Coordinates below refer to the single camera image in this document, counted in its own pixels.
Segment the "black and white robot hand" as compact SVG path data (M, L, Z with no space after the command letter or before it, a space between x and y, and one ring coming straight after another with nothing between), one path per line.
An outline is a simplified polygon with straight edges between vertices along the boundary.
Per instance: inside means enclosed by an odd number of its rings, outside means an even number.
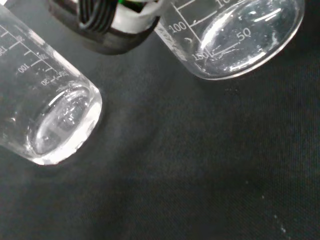
M121 55L142 44L169 8L169 0L47 0L50 14L82 44Z

